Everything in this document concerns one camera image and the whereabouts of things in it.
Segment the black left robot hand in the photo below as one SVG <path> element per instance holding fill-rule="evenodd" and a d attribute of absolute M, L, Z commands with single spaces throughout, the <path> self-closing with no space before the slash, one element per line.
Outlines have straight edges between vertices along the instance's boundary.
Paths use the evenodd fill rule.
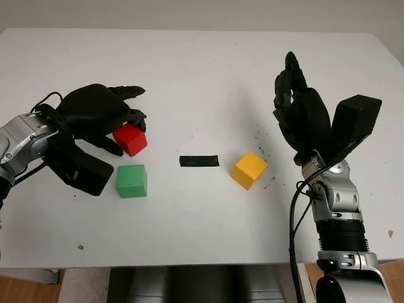
<path fill-rule="evenodd" d="M 127 122 L 146 131 L 146 115 L 126 103 L 127 99 L 143 93 L 145 89 L 140 86 L 106 87 L 98 83 L 91 84 L 67 94 L 56 111 L 66 121 L 76 139 L 122 156 L 123 149 L 107 135 Z"/>

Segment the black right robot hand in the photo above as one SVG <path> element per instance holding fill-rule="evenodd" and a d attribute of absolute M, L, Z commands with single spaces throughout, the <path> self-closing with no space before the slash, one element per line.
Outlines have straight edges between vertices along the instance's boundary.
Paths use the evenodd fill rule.
<path fill-rule="evenodd" d="M 307 85 L 293 52 L 275 79 L 274 116 L 287 143 L 297 152 L 294 162 L 304 165 L 320 153 L 331 133 L 328 111 L 319 93 Z"/>

